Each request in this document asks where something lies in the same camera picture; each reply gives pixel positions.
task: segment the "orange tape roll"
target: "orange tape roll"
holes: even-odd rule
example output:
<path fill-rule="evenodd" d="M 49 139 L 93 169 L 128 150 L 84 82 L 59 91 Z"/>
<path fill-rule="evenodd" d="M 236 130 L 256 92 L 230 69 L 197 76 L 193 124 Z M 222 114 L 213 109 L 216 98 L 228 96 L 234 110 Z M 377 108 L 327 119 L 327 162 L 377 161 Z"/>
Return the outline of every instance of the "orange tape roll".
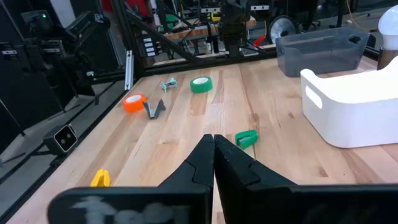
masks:
<path fill-rule="evenodd" d="M 146 101 L 144 94 L 134 94 L 123 100 L 125 112 L 132 113 L 144 109 L 143 102 Z"/>

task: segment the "yellow object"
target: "yellow object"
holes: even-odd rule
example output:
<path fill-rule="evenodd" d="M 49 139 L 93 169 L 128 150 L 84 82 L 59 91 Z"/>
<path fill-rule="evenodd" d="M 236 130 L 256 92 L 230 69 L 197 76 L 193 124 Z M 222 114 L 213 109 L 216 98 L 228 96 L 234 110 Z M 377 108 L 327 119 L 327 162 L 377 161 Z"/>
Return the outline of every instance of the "yellow object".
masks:
<path fill-rule="evenodd" d="M 100 169 L 95 174 L 91 181 L 90 187 L 109 187 L 111 185 L 111 178 L 109 172 L 104 169 Z"/>
<path fill-rule="evenodd" d="M 221 17 L 219 15 L 220 15 L 219 12 L 211 13 L 211 21 L 219 22 L 221 19 Z"/>

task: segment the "red object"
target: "red object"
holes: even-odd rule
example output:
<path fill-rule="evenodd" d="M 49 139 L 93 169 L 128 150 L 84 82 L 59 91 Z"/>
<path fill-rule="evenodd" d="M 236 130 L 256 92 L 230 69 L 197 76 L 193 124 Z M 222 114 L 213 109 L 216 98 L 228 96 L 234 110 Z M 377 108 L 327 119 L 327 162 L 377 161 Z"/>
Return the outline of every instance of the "red object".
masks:
<path fill-rule="evenodd" d="M 265 36 L 260 36 L 255 42 L 254 42 L 254 46 L 255 47 L 258 47 L 259 46 L 259 44 L 261 44 L 261 42 L 265 39 L 266 37 Z"/>
<path fill-rule="evenodd" d="M 137 5 L 139 8 L 139 14 L 143 15 L 144 17 L 149 17 L 149 11 L 145 0 L 126 0 L 126 2 L 131 8 Z M 102 8 L 108 13 L 113 13 L 111 0 L 102 0 Z"/>

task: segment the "green clip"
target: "green clip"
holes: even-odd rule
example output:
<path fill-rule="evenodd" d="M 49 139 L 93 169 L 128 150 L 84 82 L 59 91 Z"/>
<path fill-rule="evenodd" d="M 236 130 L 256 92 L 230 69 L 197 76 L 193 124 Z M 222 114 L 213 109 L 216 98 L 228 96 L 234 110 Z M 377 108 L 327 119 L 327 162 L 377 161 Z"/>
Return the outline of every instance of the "green clip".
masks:
<path fill-rule="evenodd" d="M 259 139 L 257 130 L 243 131 L 235 135 L 235 144 L 245 149 L 256 143 L 257 139 Z"/>

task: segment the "green tape roll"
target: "green tape roll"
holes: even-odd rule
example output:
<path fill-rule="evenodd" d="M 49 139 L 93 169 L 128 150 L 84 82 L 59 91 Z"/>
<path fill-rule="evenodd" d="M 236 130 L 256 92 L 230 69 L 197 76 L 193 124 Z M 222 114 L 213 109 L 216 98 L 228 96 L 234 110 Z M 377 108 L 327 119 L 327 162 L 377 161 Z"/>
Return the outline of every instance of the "green tape roll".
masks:
<path fill-rule="evenodd" d="M 204 93 L 213 88 L 210 77 L 199 77 L 191 80 L 192 93 Z"/>

